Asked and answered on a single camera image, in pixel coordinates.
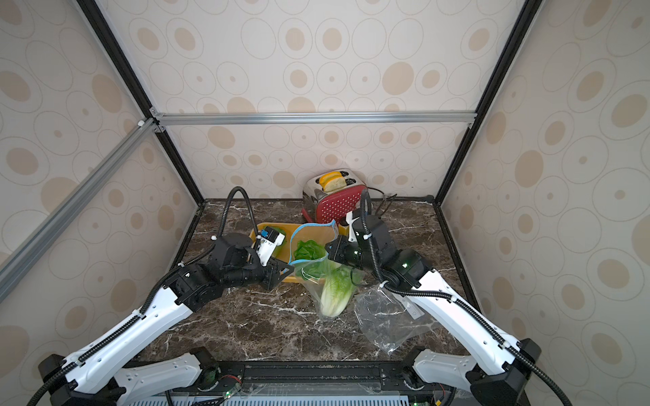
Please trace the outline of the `chinese cabbage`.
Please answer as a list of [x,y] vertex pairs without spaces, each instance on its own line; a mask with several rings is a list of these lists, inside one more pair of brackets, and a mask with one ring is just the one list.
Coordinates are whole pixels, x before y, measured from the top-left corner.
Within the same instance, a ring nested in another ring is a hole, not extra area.
[[280,228],[267,226],[265,228],[267,233],[266,239],[271,242],[275,247],[281,247],[286,240],[286,232]]
[[328,252],[314,240],[299,241],[293,253],[296,276],[316,282],[328,272]]
[[356,290],[353,274],[349,267],[338,267],[325,277],[320,296],[320,312],[324,317],[335,318],[345,310]]

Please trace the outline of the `clear zipper bag blue seal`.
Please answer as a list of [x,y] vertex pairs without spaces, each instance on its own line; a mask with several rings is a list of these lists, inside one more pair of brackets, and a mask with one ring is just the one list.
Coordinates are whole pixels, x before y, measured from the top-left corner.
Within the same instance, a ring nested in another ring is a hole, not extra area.
[[290,264],[294,275],[310,292],[322,318],[336,318],[348,306],[364,281],[363,273],[328,259],[326,245],[341,236],[331,223],[306,223],[290,238]]

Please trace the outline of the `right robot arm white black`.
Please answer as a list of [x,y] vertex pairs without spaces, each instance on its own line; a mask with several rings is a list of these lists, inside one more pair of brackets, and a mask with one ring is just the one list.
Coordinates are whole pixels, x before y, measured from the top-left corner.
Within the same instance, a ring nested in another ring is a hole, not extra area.
[[518,405],[541,350],[497,328],[412,249],[400,249],[379,217],[362,210],[347,214],[348,233],[327,244],[330,260],[373,273],[379,289],[409,299],[430,314],[468,351],[453,356],[416,351],[406,365],[415,387],[436,383],[470,392],[482,405]]

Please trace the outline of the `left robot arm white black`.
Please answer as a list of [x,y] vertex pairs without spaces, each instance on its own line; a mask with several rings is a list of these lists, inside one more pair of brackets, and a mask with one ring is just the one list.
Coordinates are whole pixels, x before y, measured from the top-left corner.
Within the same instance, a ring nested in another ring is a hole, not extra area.
[[209,249],[181,262],[152,288],[141,307],[103,336],[66,357],[50,355],[39,365],[44,396],[53,405],[122,405],[134,397],[139,380],[125,369],[153,340],[229,288],[258,284],[275,289],[294,268],[275,258],[285,237],[265,228],[254,238],[241,233],[214,236]]

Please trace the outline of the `yellow rectangular tray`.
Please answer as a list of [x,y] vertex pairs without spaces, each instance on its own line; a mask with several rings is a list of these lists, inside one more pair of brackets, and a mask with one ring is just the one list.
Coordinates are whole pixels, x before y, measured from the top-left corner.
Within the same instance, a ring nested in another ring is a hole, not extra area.
[[338,225],[337,231],[334,231],[333,223],[259,223],[258,230],[265,228],[274,228],[284,235],[282,244],[274,251],[273,257],[282,262],[289,263],[291,255],[297,248],[298,241],[314,240],[321,245],[333,240],[339,235],[348,235],[347,228]]

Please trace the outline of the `red chrome toaster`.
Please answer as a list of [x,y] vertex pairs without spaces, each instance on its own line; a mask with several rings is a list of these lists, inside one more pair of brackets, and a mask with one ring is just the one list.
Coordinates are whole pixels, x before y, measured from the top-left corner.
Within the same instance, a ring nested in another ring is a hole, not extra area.
[[342,168],[340,171],[346,179],[347,186],[331,193],[325,193],[318,184],[323,175],[308,179],[302,191],[302,216],[308,223],[339,223],[349,211],[359,206],[362,191],[367,185],[351,169]]

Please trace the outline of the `pale toast slice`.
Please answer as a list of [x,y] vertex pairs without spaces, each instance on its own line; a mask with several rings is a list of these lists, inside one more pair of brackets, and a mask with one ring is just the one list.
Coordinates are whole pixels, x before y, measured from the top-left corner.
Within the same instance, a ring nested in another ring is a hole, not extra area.
[[331,193],[339,189],[343,189],[347,186],[346,179],[335,179],[334,181],[328,183],[325,185],[325,188],[323,188],[323,191],[325,193]]

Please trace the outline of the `yellow toast slice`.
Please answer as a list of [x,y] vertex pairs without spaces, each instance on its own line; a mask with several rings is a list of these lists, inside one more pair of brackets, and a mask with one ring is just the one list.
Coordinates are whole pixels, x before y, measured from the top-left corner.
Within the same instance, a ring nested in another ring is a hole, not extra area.
[[333,171],[328,174],[323,174],[319,179],[318,179],[318,184],[320,184],[323,188],[325,188],[325,185],[334,181],[335,179],[343,179],[343,175],[341,174],[340,171]]

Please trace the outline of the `aluminium rail back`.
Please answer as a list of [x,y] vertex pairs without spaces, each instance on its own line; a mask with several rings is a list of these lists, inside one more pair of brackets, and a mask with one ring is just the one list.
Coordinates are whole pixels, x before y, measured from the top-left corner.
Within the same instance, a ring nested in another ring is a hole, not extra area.
[[174,125],[367,125],[368,123],[472,123],[474,111],[321,112],[321,113],[159,113]]

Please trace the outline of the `aluminium rail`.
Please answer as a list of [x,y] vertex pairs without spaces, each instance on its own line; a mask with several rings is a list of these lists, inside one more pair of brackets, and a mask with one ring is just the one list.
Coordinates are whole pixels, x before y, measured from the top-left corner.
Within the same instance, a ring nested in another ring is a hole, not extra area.
[[368,123],[472,123],[474,111],[321,112],[321,113],[159,113],[174,125],[367,125]]
[[6,299],[15,290],[30,269],[123,166],[143,140],[153,133],[154,127],[154,118],[138,123],[18,250],[11,254],[1,269],[1,299]]

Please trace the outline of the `aluminium rail left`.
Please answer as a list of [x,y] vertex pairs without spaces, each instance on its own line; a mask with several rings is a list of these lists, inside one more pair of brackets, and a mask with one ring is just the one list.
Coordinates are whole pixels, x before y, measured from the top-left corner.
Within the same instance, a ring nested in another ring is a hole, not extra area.
[[11,254],[1,269],[1,299],[6,299],[15,290],[30,269],[123,166],[143,140],[153,133],[154,127],[154,118],[138,123],[18,250]]

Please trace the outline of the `black frame post left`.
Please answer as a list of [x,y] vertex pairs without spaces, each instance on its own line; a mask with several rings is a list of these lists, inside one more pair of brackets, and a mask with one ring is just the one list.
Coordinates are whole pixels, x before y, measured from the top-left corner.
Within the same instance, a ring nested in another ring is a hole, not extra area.
[[169,133],[152,112],[154,108],[152,101],[131,66],[123,47],[118,43],[116,36],[109,27],[103,12],[100,10],[100,6],[96,1],[78,0],[74,1],[74,3],[80,8],[81,13],[98,38],[103,50],[111,60],[113,67],[115,67],[137,107],[145,118],[152,118],[157,125],[158,130],[155,130],[155,134],[161,147],[164,149],[167,158],[173,164],[176,173],[183,181],[195,203],[201,206],[205,201],[203,194],[191,176],[185,161],[179,154],[179,150],[174,145]]

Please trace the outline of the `black frame post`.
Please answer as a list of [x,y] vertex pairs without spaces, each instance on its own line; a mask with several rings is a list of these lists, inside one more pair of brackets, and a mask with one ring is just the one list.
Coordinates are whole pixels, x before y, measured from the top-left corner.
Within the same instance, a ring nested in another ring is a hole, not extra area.
[[96,1],[78,0],[74,1],[74,3],[80,8],[81,13],[98,38],[103,50],[111,60],[113,67],[115,67],[137,107],[145,118],[152,118],[157,125],[158,130],[155,130],[155,134],[161,147],[164,149],[167,158],[173,164],[176,173],[183,181],[195,203],[201,206],[205,201],[203,194],[191,176],[185,161],[179,154],[179,150],[174,145],[169,133],[152,112],[154,108],[152,101],[131,66],[123,47],[118,43],[116,36],[109,27],[103,12],[100,10],[100,6]]
[[482,93],[482,97],[477,104],[476,117],[463,135],[458,150],[450,164],[450,168],[445,174],[445,178],[443,179],[438,194],[435,197],[436,207],[441,207],[443,205],[443,202],[450,192],[451,186],[460,172],[461,165],[465,161],[483,122],[486,120],[499,89],[504,83],[504,79],[506,78],[520,47],[526,38],[526,34],[542,7],[542,4],[542,0],[526,0],[523,2],[521,12],[513,25],[511,33],[509,33],[509,36],[507,37],[504,49],[499,55],[497,64],[495,64],[494,70],[489,77],[484,92]]

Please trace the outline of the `black frame post right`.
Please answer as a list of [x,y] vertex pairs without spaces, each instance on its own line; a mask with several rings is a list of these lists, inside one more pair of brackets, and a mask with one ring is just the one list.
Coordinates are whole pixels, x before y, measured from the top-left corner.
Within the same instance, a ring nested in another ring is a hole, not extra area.
[[450,164],[450,168],[445,174],[445,178],[443,179],[438,194],[435,197],[436,207],[441,207],[443,205],[443,202],[450,192],[451,186],[460,172],[461,165],[465,161],[483,122],[486,120],[499,89],[504,83],[504,79],[506,78],[520,47],[526,38],[526,34],[542,7],[542,4],[542,0],[526,0],[523,2],[521,12],[513,25],[511,33],[509,33],[509,36],[507,37],[504,49],[499,55],[497,64],[495,64],[494,70],[489,77],[484,92],[482,93],[482,97],[477,104],[476,117],[463,135],[458,150]]

